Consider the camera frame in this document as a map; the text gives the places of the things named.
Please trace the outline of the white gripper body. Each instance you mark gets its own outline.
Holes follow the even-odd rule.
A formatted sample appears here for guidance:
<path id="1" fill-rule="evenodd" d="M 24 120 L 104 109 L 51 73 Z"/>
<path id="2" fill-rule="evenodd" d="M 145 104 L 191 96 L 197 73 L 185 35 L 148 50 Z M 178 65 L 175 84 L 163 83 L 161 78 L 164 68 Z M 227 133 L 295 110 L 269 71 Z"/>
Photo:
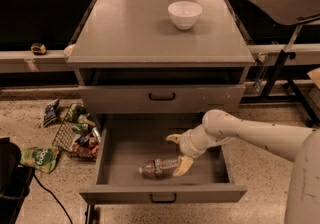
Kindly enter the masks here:
<path id="1" fill-rule="evenodd" d="M 194 129 L 184 132 L 179 141 L 181 152 L 192 158 L 198 158 L 208 148 L 218 145 L 220 132 L 217 128 L 209 128 L 199 125 Z"/>

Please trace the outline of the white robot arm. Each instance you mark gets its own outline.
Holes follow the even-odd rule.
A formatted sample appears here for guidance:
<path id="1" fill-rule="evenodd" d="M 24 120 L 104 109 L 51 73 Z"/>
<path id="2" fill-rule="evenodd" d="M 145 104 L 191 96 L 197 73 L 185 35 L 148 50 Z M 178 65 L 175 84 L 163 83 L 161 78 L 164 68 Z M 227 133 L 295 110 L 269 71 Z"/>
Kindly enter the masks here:
<path id="1" fill-rule="evenodd" d="M 284 224 L 320 224 L 320 130 L 239 119 L 225 111 L 206 112 L 200 125 L 166 137 L 182 156 L 174 174 L 184 175 L 207 149 L 237 138 L 294 163 Z"/>

